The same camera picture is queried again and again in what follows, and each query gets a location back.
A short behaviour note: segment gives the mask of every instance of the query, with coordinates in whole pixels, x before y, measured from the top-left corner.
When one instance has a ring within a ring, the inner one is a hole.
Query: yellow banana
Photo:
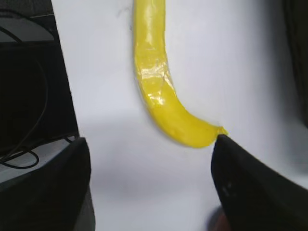
[[[194,147],[209,146],[223,127],[191,115],[179,102],[165,49],[166,0],[135,0],[134,58],[138,84],[157,125],[178,142]]]

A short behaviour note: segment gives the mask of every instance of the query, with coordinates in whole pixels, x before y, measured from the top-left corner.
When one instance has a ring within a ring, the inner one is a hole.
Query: black device
[[[55,26],[54,17],[48,23]],[[48,85],[46,110],[21,148],[31,149],[59,138],[78,136],[56,30],[54,34],[54,41],[0,44],[0,155],[17,146],[37,121],[46,100],[44,81]],[[42,70],[32,57],[39,61]]]
[[[233,231],[308,230],[308,191],[225,135],[218,136],[211,170]]]
[[[90,154],[78,138],[42,168],[0,184],[0,231],[94,231]]]

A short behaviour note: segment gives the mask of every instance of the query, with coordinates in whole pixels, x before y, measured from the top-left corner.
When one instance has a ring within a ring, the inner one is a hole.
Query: black cable
[[[37,22],[36,20],[33,20],[32,18],[30,18],[28,16],[23,15],[22,13],[16,12],[16,11],[11,10],[11,9],[4,9],[4,8],[0,8],[0,13],[12,13],[12,14],[15,14],[15,15],[21,17],[21,18],[24,18],[24,19],[44,28],[55,39],[54,34],[46,26],[44,26],[42,23]]]
[[[72,143],[73,141],[71,141],[69,138],[64,138],[68,143]]]
[[[14,169],[29,169],[29,168],[32,168],[32,167],[35,167],[36,165],[38,165],[38,163],[39,163],[39,156],[38,156],[34,151],[27,151],[27,152],[24,152],[23,155],[26,154],[26,153],[30,153],[31,155],[34,156],[34,158],[35,158],[35,163],[33,163],[33,164],[31,164],[31,165],[28,165],[28,166],[15,166],[15,165],[8,164],[8,163],[6,163],[6,162],[1,163],[1,164],[4,165],[4,166],[6,166],[6,167],[10,167],[10,168],[14,168]]]
[[[7,29],[5,29],[5,28],[3,28],[1,26],[0,26],[0,31],[2,31],[4,34],[10,36],[12,39],[14,39],[19,44],[23,43],[15,34],[11,33],[10,31],[8,31]]]
[[[5,33],[7,36],[11,37],[12,39],[14,39],[17,43],[19,44],[24,44],[17,36],[15,36],[14,34],[12,34],[10,31],[6,30],[5,28],[3,27],[0,27],[2,28],[2,32]],[[47,78],[45,76],[45,72],[44,72],[44,69],[42,67],[42,65],[40,64],[40,62],[37,60],[37,58],[33,55],[31,55],[31,58],[33,58],[33,60],[37,63],[37,65],[39,66],[39,69],[42,73],[42,76],[43,76],[43,80],[44,80],[44,85],[45,85],[45,104],[44,104],[44,107],[43,107],[43,110],[40,114],[40,116],[38,117],[36,123],[33,125],[33,127],[30,129],[30,131],[21,139],[21,141],[15,146],[15,148],[13,148],[10,152],[8,152],[7,154],[5,154],[1,159],[0,159],[0,164],[2,165],[5,165],[7,167],[12,167],[12,168],[16,168],[16,169],[26,169],[26,168],[31,168],[33,167],[33,165],[30,165],[30,166],[27,166],[27,167],[18,167],[18,166],[12,166],[12,165],[9,165],[9,164],[6,164],[6,162],[10,159],[10,157],[16,152],[18,151],[18,149],[20,148],[20,146],[25,142],[25,140],[32,134],[32,132],[35,130],[35,128],[38,126],[39,122],[41,121],[45,111],[46,111],[46,108],[47,108],[47,102],[48,102],[48,83],[47,83]]]

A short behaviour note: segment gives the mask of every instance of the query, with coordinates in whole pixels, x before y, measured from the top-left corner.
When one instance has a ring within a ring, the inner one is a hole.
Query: white surface
[[[98,231],[203,231],[219,206],[212,148],[167,139],[135,83],[132,0],[53,0],[77,121],[92,157]],[[280,1],[167,0],[167,53],[183,104],[308,188],[308,130]]]

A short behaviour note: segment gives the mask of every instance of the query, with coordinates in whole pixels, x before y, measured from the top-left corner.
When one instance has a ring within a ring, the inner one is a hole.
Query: yellow object
[[[179,102],[172,85],[165,50],[166,0],[135,0],[134,54],[139,87],[157,125],[178,142],[209,146],[223,127],[191,115]]]

